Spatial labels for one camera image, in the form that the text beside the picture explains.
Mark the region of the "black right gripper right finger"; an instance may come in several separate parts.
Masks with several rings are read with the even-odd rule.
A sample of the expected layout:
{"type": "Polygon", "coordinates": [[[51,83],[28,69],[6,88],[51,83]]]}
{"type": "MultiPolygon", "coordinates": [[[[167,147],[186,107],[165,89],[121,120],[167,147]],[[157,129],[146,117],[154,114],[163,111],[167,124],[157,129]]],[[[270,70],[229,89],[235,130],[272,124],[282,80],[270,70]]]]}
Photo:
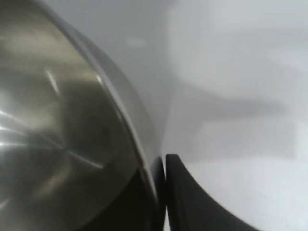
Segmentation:
{"type": "Polygon", "coordinates": [[[215,202],[176,154],[166,155],[166,187],[172,231],[242,231],[244,224],[215,202]]]}

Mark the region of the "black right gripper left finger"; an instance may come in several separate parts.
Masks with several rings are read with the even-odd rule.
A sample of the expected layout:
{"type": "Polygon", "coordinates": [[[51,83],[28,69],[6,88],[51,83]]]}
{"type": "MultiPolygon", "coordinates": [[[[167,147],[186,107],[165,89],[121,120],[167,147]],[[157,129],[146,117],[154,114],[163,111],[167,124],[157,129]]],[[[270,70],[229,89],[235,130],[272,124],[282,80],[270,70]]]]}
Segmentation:
{"type": "Polygon", "coordinates": [[[165,221],[165,174],[161,157],[154,162],[152,197],[137,172],[122,193],[91,222],[92,231],[162,231],[165,221]]]}

